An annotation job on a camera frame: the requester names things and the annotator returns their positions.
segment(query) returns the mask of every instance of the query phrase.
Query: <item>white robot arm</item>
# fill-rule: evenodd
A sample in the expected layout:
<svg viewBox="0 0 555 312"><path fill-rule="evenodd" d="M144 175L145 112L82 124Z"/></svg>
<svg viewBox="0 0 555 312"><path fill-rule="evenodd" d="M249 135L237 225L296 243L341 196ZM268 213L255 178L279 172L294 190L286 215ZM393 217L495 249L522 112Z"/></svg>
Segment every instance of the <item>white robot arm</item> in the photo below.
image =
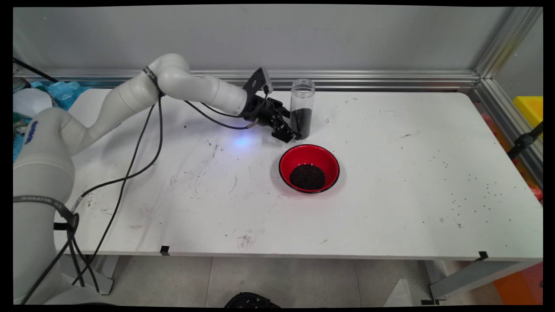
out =
<svg viewBox="0 0 555 312"><path fill-rule="evenodd" d="M30 122L24 146L13 165L13 196L43 196L65 203L71 195L75 176L71 156L127 118L154 105L160 91L176 99L206 103L227 114L239 115L245 108L245 90L212 76L191 76L189 65L178 54L166 54L148 68L157 77L158 86L145 72L119 85L108 93L90 128L59 108L39 113ZM52 206L43 203L13 203L14 304L23 300L56 255L54 212ZM56 265L27 303L103 301L94 289L71 286Z"/></svg>

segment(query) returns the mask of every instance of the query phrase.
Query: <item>bowl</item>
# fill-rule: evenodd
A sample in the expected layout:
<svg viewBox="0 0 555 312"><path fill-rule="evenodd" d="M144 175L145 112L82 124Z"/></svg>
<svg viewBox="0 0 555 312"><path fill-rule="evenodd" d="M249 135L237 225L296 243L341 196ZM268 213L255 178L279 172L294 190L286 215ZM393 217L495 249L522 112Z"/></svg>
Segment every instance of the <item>bowl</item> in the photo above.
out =
<svg viewBox="0 0 555 312"><path fill-rule="evenodd" d="M324 186L320 189L307 190L294 186L289 176L293 169L304 164L312 164L325 174ZM339 179L339 163L329 150L318 145L303 144L288 149L279 160L279 174L285 184L303 193L321 193L329 190Z"/></svg>

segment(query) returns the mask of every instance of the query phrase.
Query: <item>black rim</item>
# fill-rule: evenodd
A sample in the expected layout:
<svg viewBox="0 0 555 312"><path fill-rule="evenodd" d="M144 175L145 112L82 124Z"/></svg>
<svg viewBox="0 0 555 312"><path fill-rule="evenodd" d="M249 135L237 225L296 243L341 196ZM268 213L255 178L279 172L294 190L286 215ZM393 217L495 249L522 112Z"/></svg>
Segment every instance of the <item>black rim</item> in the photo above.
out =
<svg viewBox="0 0 555 312"><path fill-rule="evenodd" d="M326 150L328 153L330 153L331 156L334 158L335 163L337 163L337 177L335 178L334 182L331 183L331 185L330 185L329 187L327 187L327 188L325 188L325 189L323 189L323 190L316 191L316 192L310 192L310 191L298 189L298 188L296 188L294 185L292 185L292 184L290 184L290 183L287 183L287 181L283 178L283 174L281 173L281 161L283 160L283 156L285 156L285 154L287 154L287 152L289 152L290 150L292 150L292 149L294 149L294 148L296 148L296 147L299 147L299 146L309 146L309 145L311 145L311 146L316 146L316 147L319 147L319 148L323 148L323 147L321 147L321 146L319 146L319 145L316 145L316 144L299 144L299 145L293 146L292 148L286 150L285 153L283 153L283 155L282 155L281 158L279 159L279 164L277 164L277 170L279 171L279 176L281 177L281 180L282 180L285 184L287 184L290 188L292 188L292 189L294 189L294 190L296 190L296 191L298 191L298 192L302 192L302 193L306 193L306 194L317 194L317 193L322 193L322 192L324 192L324 191L327 191L327 190L331 189L331 187L333 187L333 186L335 185L335 183L337 182L337 180L339 180L339 174L341 173L341 168L339 167L339 162L337 161L337 158L335 158L335 155L334 155L332 152L330 152L329 150L327 150L327 149L325 149L325 148L323 148L323 149Z"/></svg>

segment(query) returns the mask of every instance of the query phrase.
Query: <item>yellow object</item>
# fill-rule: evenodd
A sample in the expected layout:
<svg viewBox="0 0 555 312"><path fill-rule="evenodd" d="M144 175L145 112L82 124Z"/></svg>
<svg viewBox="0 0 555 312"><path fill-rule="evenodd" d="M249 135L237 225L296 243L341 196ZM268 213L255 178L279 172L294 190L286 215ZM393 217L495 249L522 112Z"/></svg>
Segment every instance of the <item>yellow object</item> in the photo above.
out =
<svg viewBox="0 0 555 312"><path fill-rule="evenodd" d="M532 128L543 121L543 97L515 97L513 103Z"/></svg>

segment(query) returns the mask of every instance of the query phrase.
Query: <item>white table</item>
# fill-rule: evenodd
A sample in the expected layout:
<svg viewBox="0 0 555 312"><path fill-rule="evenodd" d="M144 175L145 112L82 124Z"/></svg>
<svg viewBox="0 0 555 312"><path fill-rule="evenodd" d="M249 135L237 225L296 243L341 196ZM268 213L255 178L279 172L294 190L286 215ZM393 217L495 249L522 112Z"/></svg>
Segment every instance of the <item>white table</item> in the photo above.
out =
<svg viewBox="0 0 555 312"><path fill-rule="evenodd" d="M86 91L70 112L90 126L108 92ZM289 107L289 92L270 97ZM543 208L464 94L316 92L310 136L287 144L269 127L227 129L182 101L162 104L160 157L126 184L100 254L160 255L168 246L172 256L476 260L486 251L479 263L506 261L513 271L543 259ZM70 207L125 175L146 116L73 157ZM132 172L154 157L158 129L156 108ZM305 143L339 161L326 192L299 193L280 179L283 152ZM77 208L83 253L94 252L119 189L98 189ZM55 234L58 247L65 240Z"/></svg>

